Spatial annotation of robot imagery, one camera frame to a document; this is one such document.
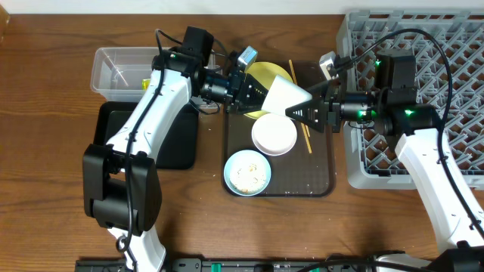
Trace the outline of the pink bowl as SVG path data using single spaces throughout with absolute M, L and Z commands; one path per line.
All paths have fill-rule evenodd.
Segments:
M 280 156 L 294 147 L 297 130 L 291 119 L 268 113 L 255 121 L 251 137 L 256 148 L 265 155 Z

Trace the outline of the rice and shell waste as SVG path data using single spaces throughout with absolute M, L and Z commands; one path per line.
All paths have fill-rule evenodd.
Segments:
M 231 171 L 230 182 L 243 194 L 251 194 L 265 186 L 265 167 L 256 163 L 241 164 Z

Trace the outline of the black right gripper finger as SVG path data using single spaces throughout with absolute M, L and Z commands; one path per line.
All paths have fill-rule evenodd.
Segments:
M 326 94 L 330 84 L 331 81 L 322 81 L 306 88 L 306 91 L 310 94 Z
M 287 117 L 294 119 L 308 127 L 324 132 L 327 124 L 327 110 L 322 101 L 306 101 L 285 110 Z

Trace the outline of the white cup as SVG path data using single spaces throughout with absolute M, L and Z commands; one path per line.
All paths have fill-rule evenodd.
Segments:
M 293 82 L 277 75 L 262 104 L 261 110 L 285 116 L 285 110 L 312 99 L 312 95 Z

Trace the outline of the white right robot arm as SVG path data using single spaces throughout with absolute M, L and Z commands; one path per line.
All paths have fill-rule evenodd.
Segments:
M 321 60 L 325 80 L 310 88 L 312 99 L 288 107 L 286 115 L 317 131 L 357 122 L 386 138 L 410 174 L 433 226 L 439 256 L 413 258 L 390 251 L 367 258 L 337 258 L 309 266 L 311 271 L 349 268 L 356 271 L 481 271 L 483 210 L 464 180 L 445 134 L 445 113 L 416 101 L 416 60 L 402 48 L 371 46 L 377 93 L 350 93 L 346 71 L 353 57 L 326 54 Z

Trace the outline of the green snack wrapper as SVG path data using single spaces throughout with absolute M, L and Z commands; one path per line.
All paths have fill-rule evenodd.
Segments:
M 150 79 L 143 79 L 142 82 L 141 82 L 141 87 L 144 91 L 146 91 L 148 89 L 150 85 Z

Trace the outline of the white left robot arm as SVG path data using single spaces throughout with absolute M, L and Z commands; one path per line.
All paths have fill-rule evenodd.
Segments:
M 126 271 L 159 271 L 166 257 L 155 222 L 162 191 L 156 160 L 175 118 L 193 97 L 245 114 L 261 109 L 268 90 L 248 68 L 257 50 L 226 53 L 228 75 L 208 67 L 216 39 L 189 26 L 183 40 L 159 47 L 149 86 L 122 128 L 104 145 L 90 144 L 82 158 L 84 209 L 115 237 Z

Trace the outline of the light blue bowl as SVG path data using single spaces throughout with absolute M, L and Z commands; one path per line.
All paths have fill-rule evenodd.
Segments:
M 270 183 L 271 166 L 254 150 L 241 150 L 231 155 L 223 168 L 228 191 L 236 196 L 256 196 Z

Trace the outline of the yellow plate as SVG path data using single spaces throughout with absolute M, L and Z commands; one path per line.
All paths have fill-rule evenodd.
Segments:
M 291 75 L 285 68 L 270 62 L 255 62 L 248 70 L 247 73 L 257 79 L 264 87 L 270 89 L 277 75 L 283 76 L 285 79 L 293 82 Z M 244 115 L 251 119 L 258 119 L 268 112 L 259 110 L 251 113 L 245 113 Z

